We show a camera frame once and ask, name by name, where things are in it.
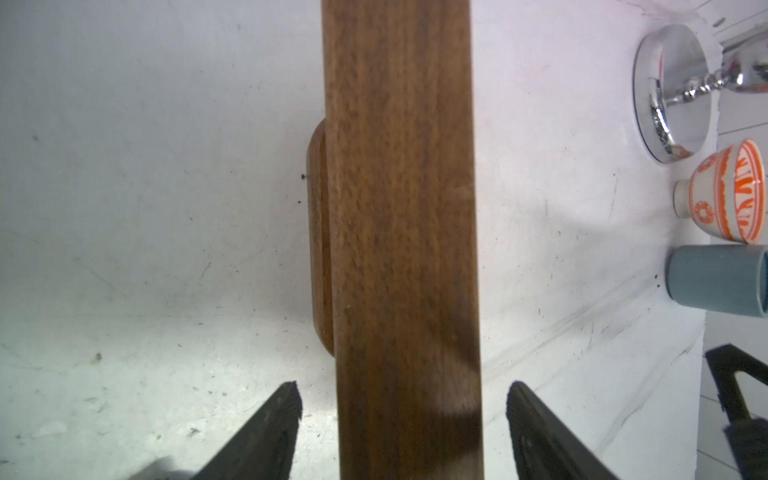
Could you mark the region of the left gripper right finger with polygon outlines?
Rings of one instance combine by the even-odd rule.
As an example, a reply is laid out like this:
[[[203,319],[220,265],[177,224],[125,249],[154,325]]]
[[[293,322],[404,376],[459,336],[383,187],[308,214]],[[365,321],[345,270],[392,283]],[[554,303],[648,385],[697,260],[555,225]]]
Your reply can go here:
[[[617,479],[521,381],[509,389],[506,417],[520,479]]]

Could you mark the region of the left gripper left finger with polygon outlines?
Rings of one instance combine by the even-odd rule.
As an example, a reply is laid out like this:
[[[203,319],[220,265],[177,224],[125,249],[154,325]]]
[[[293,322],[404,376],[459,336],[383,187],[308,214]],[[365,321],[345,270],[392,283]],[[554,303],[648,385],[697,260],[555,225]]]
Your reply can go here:
[[[195,477],[289,478],[302,410],[297,384],[294,381],[281,384]]]

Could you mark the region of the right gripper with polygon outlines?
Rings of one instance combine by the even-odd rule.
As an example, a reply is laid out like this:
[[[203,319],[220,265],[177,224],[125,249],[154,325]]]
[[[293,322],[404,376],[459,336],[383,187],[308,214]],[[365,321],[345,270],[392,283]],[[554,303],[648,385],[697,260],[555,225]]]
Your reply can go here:
[[[767,384],[767,364],[726,344],[705,353],[722,409],[731,423],[724,429],[737,469],[744,480],[767,480],[767,420],[751,419],[736,374]]]

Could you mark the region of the brown wooden watch stand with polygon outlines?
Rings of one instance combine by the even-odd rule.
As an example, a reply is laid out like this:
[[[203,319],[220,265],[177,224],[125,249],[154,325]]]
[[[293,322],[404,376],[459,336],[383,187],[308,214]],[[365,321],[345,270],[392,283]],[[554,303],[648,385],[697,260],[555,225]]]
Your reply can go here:
[[[484,475],[470,5],[322,4],[340,475]]]

